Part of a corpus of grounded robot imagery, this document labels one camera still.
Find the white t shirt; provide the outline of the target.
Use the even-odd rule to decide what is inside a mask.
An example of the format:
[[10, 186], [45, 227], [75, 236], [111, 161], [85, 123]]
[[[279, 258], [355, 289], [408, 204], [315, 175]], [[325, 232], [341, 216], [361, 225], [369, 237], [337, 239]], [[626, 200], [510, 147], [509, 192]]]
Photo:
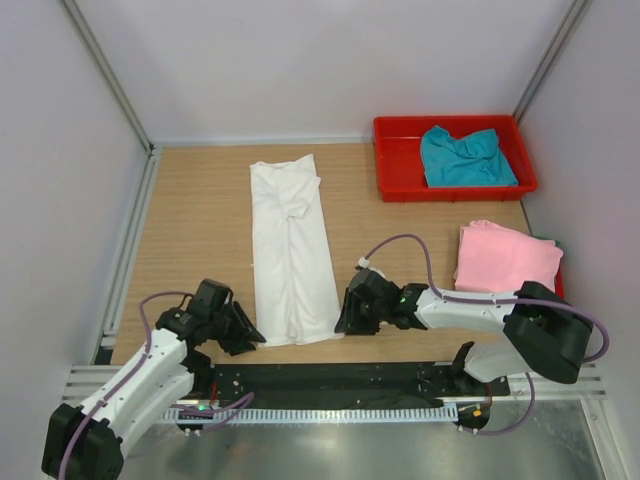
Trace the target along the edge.
[[341, 313], [314, 156], [250, 166], [257, 329], [266, 347], [337, 338]]

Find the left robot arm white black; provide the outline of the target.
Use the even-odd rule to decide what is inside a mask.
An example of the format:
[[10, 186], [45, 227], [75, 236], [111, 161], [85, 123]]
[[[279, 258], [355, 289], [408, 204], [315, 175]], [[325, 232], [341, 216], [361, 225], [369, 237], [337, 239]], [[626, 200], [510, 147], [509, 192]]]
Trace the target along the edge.
[[230, 355], [264, 342], [232, 289], [204, 279], [195, 293], [145, 321], [145, 341], [116, 374], [77, 406], [52, 413], [41, 469], [53, 479], [115, 479], [135, 443], [174, 404], [204, 398], [214, 367], [199, 346], [215, 341]]

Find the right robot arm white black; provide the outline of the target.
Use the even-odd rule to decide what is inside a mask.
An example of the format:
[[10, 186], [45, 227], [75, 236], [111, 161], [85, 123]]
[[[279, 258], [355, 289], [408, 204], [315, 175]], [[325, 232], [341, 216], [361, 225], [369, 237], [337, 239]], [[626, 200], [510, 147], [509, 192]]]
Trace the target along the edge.
[[462, 295], [427, 284], [403, 287], [369, 268], [345, 290], [335, 325], [339, 334], [374, 335], [381, 323], [399, 329], [462, 329], [497, 335], [463, 345], [451, 384], [471, 396], [499, 377], [534, 372], [559, 383], [577, 381], [594, 323], [542, 284], [526, 281], [514, 292]]

